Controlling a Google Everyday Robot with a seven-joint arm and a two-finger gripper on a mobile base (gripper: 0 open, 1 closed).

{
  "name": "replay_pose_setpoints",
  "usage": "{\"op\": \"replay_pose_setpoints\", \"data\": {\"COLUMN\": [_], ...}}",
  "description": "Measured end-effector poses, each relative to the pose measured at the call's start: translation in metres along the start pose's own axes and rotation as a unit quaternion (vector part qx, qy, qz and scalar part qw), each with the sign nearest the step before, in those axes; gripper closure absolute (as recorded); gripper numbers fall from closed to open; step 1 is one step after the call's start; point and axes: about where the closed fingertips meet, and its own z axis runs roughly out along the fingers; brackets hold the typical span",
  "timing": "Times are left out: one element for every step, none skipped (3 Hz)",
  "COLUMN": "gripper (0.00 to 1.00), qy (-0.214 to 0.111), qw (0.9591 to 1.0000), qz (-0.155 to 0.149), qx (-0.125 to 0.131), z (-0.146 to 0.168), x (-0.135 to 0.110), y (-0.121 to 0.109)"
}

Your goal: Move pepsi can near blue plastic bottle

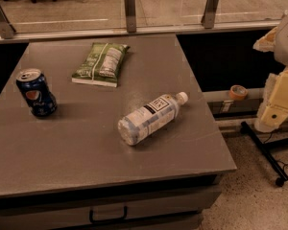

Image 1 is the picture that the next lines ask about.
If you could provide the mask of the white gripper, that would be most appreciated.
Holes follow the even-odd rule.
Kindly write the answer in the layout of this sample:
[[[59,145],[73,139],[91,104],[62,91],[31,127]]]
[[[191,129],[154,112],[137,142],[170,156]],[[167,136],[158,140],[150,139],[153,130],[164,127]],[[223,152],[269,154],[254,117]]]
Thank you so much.
[[[274,51],[275,60],[288,66],[288,10],[277,27],[268,31],[252,46],[260,52]],[[288,118],[288,67],[278,75],[270,74],[266,80],[263,102],[254,122],[256,130],[269,133],[278,129]]]

